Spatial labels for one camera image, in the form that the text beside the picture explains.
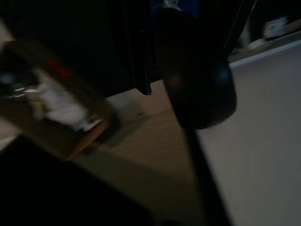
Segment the red label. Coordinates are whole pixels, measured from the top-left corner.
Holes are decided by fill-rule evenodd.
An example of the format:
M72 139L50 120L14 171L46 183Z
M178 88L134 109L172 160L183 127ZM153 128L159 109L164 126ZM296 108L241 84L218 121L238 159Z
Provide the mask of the red label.
M48 60L47 65L54 69L64 79L69 79L73 76L72 72L57 60Z

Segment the white floor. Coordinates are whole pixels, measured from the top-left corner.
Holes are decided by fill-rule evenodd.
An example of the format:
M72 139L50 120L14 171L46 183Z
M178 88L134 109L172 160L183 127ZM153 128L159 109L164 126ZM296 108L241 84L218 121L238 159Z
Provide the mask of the white floor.
M233 225L301 225L301 45L233 73L237 112L198 131Z

